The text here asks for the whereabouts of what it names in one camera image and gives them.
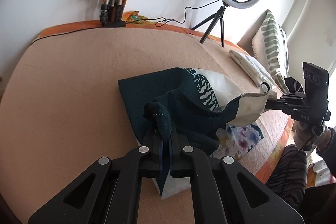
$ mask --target sleeve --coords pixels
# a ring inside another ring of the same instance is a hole
[[[329,129],[331,131],[330,141],[322,151],[317,150],[317,154],[323,158],[330,170],[330,173],[336,177],[336,130],[333,128]]]

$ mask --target tripod leg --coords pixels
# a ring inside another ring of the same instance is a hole
[[[222,47],[224,47],[224,20],[223,17],[220,17],[220,36],[222,41]]]
[[[213,19],[216,14],[213,14],[209,17],[207,17],[205,20],[203,20],[201,23],[198,23],[194,28],[191,28],[191,30],[196,30],[198,27],[201,27],[203,24],[207,23],[209,20]]]
[[[204,43],[205,39],[207,39],[208,35],[211,33],[213,27],[216,25],[216,23],[218,22],[218,20],[220,19],[221,15],[216,13],[214,15],[214,19],[213,21],[210,23],[208,29],[205,31],[204,35],[202,36],[201,40],[199,41],[201,44]]]

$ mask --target striped pillow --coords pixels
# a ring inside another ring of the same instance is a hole
[[[284,30],[270,10],[252,39],[254,57],[272,76],[283,93],[289,93],[284,77],[288,75],[288,49]]]

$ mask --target person's hand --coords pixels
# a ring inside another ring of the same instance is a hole
[[[331,136],[330,129],[328,129],[323,123],[323,133],[320,136],[313,136],[315,126],[311,126],[304,122],[294,121],[293,131],[294,142],[298,149],[301,149],[304,145],[310,145],[312,142],[317,148],[322,151],[328,144]]]

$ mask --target patterned pants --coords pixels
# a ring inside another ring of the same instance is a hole
[[[294,144],[286,146],[266,186],[296,211],[305,194],[307,183],[307,155]]]

